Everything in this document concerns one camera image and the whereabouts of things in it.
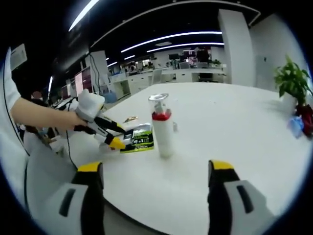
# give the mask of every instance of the white table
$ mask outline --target white table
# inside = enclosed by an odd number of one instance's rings
[[[103,154],[91,136],[70,138],[77,165],[101,159],[104,197],[126,215],[173,235],[205,235],[209,228],[208,160],[230,162],[267,198],[276,215],[294,198],[306,174],[311,143],[287,129],[278,94],[216,83],[158,84],[107,111],[123,122],[151,121],[148,96],[169,93],[176,154],[169,160],[154,150]]]

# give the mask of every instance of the bottle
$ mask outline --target bottle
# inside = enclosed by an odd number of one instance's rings
[[[168,94],[155,94],[149,97],[152,112],[153,132],[162,158],[174,153],[172,111],[167,105]]]

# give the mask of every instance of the person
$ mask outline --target person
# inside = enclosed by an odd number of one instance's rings
[[[39,91],[33,92],[33,94],[31,94],[31,99],[44,100],[42,94]]]
[[[208,63],[209,62],[209,53],[204,47],[199,47],[197,51],[198,62]]]
[[[11,77],[10,57],[11,49],[0,51],[0,164],[11,190],[25,208],[24,177],[29,153],[15,123],[64,131],[86,123],[75,112],[42,107],[21,98]]]

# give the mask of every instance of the green snack package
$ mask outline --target green snack package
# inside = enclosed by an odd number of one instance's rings
[[[127,144],[126,148],[121,149],[121,153],[132,153],[154,148],[152,125],[150,123],[141,124],[133,130],[127,131],[123,139],[123,142]]]

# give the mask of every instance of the cable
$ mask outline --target cable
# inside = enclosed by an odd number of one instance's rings
[[[67,107],[67,105],[68,105],[69,103],[72,103],[72,102],[73,102],[74,99],[76,99],[76,100],[78,101],[78,97],[73,97],[71,100],[69,100],[69,101],[66,102],[64,105],[62,105],[60,108],[57,108],[57,109],[63,111],[64,109],[66,109],[66,107]]]
[[[75,99],[75,97],[73,99],[71,99],[69,102],[68,102],[68,109],[67,111],[69,112],[69,108],[70,108],[70,105],[72,104],[73,100]],[[70,147],[69,147],[69,140],[68,140],[68,132],[66,130],[66,133],[67,133],[67,147],[68,147],[68,156],[69,156],[69,159],[70,161],[72,162],[73,166],[76,168],[76,170],[78,170],[77,166],[74,164],[73,160],[72,160],[72,157],[70,156]]]
[[[6,109],[6,112],[8,114],[8,117],[9,117],[9,120],[11,122],[11,125],[13,127],[13,130],[15,132],[15,135],[16,137],[18,138],[18,140],[20,141],[23,149],[25,150],[26,154],[28,156],[30,156],[30,154],[27,152],[27,150],[24,148],[24,145],[22,143],[22,140],[20,139],[19,137],[19,134],[16,132],[16,129],[15,129],[15,126],[11,120],[11,116],[10,116],[10,112],[9,112],[9,109],[8,109],[8,105],[7,105],[7,102],[6,102],[6,96],[5,96],[5,61],[3,63],[3,96],[4,96],[4,104],[5,104],[5,109]],[[25,209],[26,211],[28,212],[28,214],[30,215],[30,210],[29,210],[29,205],[28,205],[28,199],[27,199],[27,166],[28,166],[28,160],[26,161],[26,166],[25,166],[25,172],[24,172],[24,202],[25,202]]]
[[[92,56],[92,54],[90,54],[90,57],[92,58],[93,64],[94,64],[94,66],[95,66],[95,68],[96,68],[96,70],[98,72],[98,89],[99,89],[99,95],[100,95],[100,72],[99,72],[99,70],[97,68],[96,62],[95,62],[94,57]]]
[[[91,60],[90,60],[90,65],[91,65],[91,68],[92,68],[92,70],[93,70],[93,72],[94,72],[94,75],[96,76],[96,71],[94,70],[94,67],[93,67],[93,64],[92,64],[92,62],[91,62]]]

